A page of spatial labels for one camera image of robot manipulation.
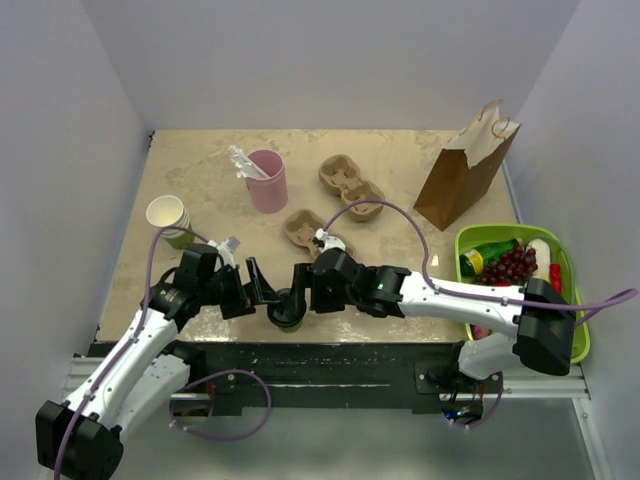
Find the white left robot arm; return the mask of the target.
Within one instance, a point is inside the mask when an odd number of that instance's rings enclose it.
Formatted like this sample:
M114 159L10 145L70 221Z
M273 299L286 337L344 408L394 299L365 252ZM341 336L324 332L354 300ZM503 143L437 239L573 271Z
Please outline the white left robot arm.
M254 258L243 282L223 245L193 244L178 266L148 286L123 337L65 400L47 401L36 414L39 463L59 479L108 479L118 468L129 434L171 394L200 390L204 357L175 338L204 306L226 319L277 304L276 291Z

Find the green paper coffee cup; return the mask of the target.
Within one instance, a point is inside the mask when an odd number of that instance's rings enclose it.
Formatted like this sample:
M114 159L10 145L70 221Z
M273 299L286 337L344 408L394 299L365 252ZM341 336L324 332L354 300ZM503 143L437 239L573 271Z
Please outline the green paper coffee cup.
M278 327L280 331L285 333L294 333L298 331L302 326L302 323L297 323L295 325L285 325Z

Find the cardboard two-cup carrier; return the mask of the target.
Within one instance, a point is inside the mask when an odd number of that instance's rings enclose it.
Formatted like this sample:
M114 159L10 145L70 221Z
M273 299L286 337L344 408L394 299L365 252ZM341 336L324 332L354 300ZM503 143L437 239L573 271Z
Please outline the cardboard two-cup carrier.
M309 209L301 209L291 214L284 221L283 230L286 237L292 243L298 247L306 249L311 258L315 260L320 253L317 250L317 247L313 244L313 237L317 229L323 228L326 230L325 224L326 222L313 211ZM343 237L337 237L346 244L345 252L354 257L356 251L353 245Z

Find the black cup lid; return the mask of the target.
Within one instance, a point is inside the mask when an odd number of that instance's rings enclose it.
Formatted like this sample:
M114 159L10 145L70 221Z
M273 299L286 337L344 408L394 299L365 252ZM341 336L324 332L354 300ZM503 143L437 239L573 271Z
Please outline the black cup lid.
M287 311L287 299L289 291L290 289L288 288L278 290L277 293L281 299L280 303L277 305L267 306L267 316L271 323L277 327L301 323L306 313L289 313Z

